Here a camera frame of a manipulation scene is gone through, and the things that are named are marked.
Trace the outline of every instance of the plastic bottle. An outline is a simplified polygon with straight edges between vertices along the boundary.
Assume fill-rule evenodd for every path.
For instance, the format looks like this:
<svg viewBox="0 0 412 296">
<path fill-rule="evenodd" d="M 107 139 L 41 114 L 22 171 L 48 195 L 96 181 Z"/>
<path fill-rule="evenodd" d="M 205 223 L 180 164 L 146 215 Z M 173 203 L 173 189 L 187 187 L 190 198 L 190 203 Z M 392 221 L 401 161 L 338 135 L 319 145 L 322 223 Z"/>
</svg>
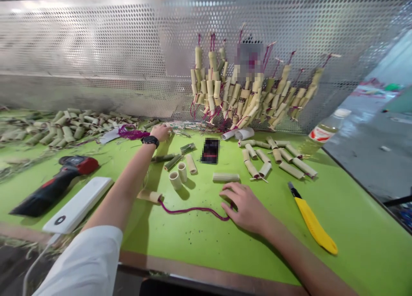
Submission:
<svg viewBox="0 0 412 296">
<path fill-rule="evenodd" d="M 331 116 L 322 120 L 306 137 L 299 147 L 303 158 L 314 155 L 343 125 L 344 119 L 351 113 L 348 109 L 337 109 Z"/>
</svg>

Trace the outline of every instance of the bottle label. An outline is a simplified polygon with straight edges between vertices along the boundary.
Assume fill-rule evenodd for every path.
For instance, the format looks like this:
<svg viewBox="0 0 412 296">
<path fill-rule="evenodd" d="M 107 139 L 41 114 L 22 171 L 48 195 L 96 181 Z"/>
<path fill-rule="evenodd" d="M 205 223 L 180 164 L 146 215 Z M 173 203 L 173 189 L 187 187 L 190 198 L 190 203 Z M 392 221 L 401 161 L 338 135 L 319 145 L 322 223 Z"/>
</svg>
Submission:
<svg viewBox="0 0 412 296">
<path fill-rule="evenodd" d="M 325 131 L 319 127 L 315 127 L 309 134 L 309 137 L 317 142 L 326 143 L 335 133 Z"/>
</svg>

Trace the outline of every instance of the left hand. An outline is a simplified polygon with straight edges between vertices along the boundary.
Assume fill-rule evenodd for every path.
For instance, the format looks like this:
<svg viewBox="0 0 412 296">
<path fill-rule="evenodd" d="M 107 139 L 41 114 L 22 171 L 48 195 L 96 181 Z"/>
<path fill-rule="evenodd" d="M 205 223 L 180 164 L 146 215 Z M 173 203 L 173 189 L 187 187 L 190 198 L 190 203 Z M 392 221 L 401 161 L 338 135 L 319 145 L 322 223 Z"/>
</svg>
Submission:
<svg viewBox="0 0 412 296">
<path fill-rule="evenodd" d="M 150 132 L 150 135 L 156 137 L 160 142 L 164 142 L 169 138 L 170 133 L 173 129 L 165 124 L 158 124 L 153 127 Z"/>
</svg>

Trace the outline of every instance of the green tabletop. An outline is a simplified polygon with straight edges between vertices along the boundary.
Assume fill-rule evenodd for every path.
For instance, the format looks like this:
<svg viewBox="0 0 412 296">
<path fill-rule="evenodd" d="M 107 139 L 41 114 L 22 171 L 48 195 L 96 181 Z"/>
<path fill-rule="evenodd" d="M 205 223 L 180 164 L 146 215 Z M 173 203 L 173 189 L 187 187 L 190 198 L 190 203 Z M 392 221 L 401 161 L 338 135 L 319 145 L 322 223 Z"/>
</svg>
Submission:
<svg viewBox="0 0 412 296">
<path fill-rule="evenodd" d="M 410 295 L 410 260 L 412 238 L 381 208 L 343 169 L 320 150 L 307 163 L 318 172 L 318 179 L 298 181 L 274 164 L 267 177 L 268 184 L 250 181 L 243 164 L 241 149 L 235 140 L 221 141 L 219 163 L 201 164 L 205 137 L 190 132 L 192 138 L 174 136 L 161 144 L 157 154 L 177 153 L 179 148 L 194 142 L 192 155 L 198 169 L 190 175 L 184 188 L 174 191 L 163 163 L 151 164 L 147 189 L 162 193 L 171 210 L 189 207 L 210 207 L 224 215 L 219 192 L 222 184 L 212 182 L 213 172 L 240 174 L 241 182 L 249 185 L 262 203 L 326 265 L 349 283 L 361 295 Z M 259 132 L 253 138 L 264 140 L 269 133 Z M 290 140 L 296 147 L 304 136 L 271 133 L 273 139 Z M 40 219 L 8 215 L 27 195 L 58 172 L 58 158 L 85 154 L 102 165 L 93 176 L 116 180 L 129 159 L 139 149 L 140 141 L 117 140 L 105 146 L 95 142 L 77 149 L 66 149 L 55 156 L 0 184 L 0 221 L 41 230 L 42 226 L 85 184 L 82 180 Z M 37 157 L 45 149 L 14 145 L 0 149 L 0 158 Z M 259 170 L 260 160 L 253 164 Z M 333 256 L 322 249 L 310 235 L 296 203 L 288 189 L 292 181 L 312 208 L 319 222 L 335 241 L 339 253 Z M 156 257 L 206 266 L 227 272 L 249 275 L 283 283 L 299 285 L 295 275 L 276 252 L 262 239 L 248 234 L 232 221 L 223 222 L 210 213 L 193 211 L 167 214 L 159 205 L 136 200 L 124 233 L 122 249 Z"/>
</svg>

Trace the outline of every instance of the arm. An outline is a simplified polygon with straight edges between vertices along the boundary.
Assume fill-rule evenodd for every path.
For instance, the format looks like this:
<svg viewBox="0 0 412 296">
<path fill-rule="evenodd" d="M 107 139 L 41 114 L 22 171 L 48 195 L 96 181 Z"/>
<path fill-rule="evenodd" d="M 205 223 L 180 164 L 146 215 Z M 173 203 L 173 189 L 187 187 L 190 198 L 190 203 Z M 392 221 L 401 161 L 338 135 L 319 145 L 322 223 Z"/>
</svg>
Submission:
<svg viewBox="0 0 412 296">
<path fill-rule="evenodd" d="M 171 128 L 165 124 L 161 124 L 155 126 L 150 135 L 155 136 L 160 142 L 163 142 L 169 137 L 169 132 L 171 132 Z M 124 231 L 133 202 L 143 184 L 143 179 L 149 169 L 149 164 L 155 150 L 156 145 L 154 144 L 142 145 L 120 174 L 120 177 L 97 210 L 87 221 L 82 231 L 100 225 L 115 226 Z"/>
<path fill-rule="evenodd" d="M 284 257 L 311 295 L 357 295 L 272 216 L 248 186 L 237 182 L 228 183 L 223 186 L 220 195 L 231 199 L 238 208 L 235 212 L 222 203 L 227 215 L 240 227 L 266 238 Z"/>
</svg>

